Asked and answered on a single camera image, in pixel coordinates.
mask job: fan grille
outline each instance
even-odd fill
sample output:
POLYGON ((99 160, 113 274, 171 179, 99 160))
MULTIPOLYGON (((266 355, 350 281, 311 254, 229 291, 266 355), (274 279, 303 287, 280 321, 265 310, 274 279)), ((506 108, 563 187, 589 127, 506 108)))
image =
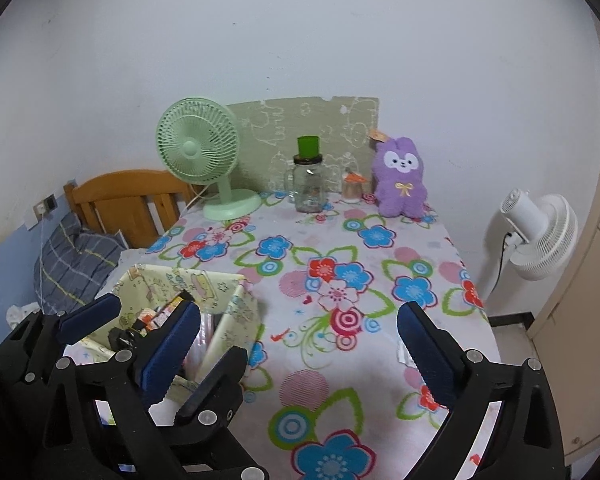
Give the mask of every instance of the fan grille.
POLYGON ((167 169, 190 184, 210 184, 237 163, 240 140, 234 118, 208 99, 187 98, 172 105, 160 118, 155 138, 167 169))
POLYGON ((513 189, 507 195, 506 199, 502 201, 502 204, 500 205, 500 212, 503 214, 510 212, 518 203, 518 200, 520 200, 521 193, 522 192, 519 189, 513 189))
POLYGON ((541 280, 570 256, 578 234, 576 215, 560 195, 543 196, 538 207, 547 215, 547 229, 538 240, 523 244, 511 257, 518 274, 526 280, 541 280))

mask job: item inside box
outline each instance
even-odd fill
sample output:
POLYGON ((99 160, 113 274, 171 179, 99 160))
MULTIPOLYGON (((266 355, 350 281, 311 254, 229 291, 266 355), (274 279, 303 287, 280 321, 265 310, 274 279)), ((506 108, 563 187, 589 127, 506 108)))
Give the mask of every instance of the item inside box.
MULTIPOLYGON (((176 307, 183 301, 194 301, 186 290, 181 291, 175 298, 156 309, 144 308, 131 327, 122 329, 113 327, 109 331, 109 345, 111 350, 134 350, 138 342, 151 330, 160 328, 167 321, 176 307)), ((206 355, 206 350, 220 323, 222 314, 200 314, 200 331, 187 353, 178 375, 193 381, 200 369, 206 355)))

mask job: blue gripper pad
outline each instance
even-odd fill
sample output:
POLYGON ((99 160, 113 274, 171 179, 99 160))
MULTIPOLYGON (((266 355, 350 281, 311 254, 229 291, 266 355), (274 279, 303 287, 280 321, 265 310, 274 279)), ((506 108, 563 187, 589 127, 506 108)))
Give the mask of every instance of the blue gripper pad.
POLYGON ((411 305, 405 303, 398 310, 398 334, 435 401, 451 410, 458 398, 454 369, 429 335, 439 329, 417 303, 411 305))
MULTIPOLYGON (((192 301, 183 301, 171 316, 180 308, 185 309, 184 313, 149 357, 140 373, 139 386, 145 406, 157 404, 164 399, 171 381, 180 370, 184 357, 200 330, 198 306, 192 301)), ((167 328, 168 325, 169 320, 156 332, 167 328)))
POLYGON ((77 343, 94 330, 117 318, 120 315, 120 307, 120 298, 108 293, 70 314, 64 314, 59 321, 56 340, 66 345, 77 343))

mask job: purple plush toy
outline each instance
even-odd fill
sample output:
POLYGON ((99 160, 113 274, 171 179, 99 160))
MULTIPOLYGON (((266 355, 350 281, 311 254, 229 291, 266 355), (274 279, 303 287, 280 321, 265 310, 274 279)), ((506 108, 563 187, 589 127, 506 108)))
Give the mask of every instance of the purple plush toy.
POLYGON ((372 166, 378 181, 378 210, 388 218, 400 214, 422 218, 427 189, 422 183, 424 164, 416 145, 407 137, 392 139, 381 135, 384 142, 378 142, 372 166))

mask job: fan base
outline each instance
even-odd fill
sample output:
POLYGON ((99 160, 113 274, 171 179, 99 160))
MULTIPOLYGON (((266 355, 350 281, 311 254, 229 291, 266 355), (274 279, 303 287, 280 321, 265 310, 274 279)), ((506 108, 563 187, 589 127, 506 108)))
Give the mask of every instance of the fan base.
POLYGON ((233 220, 253 213, 261 204, 262 200, 255 191, 232 189, 230 202, 222 204, 219 197, 207 200, 202 208, 202 214, 209 220, 233 220))

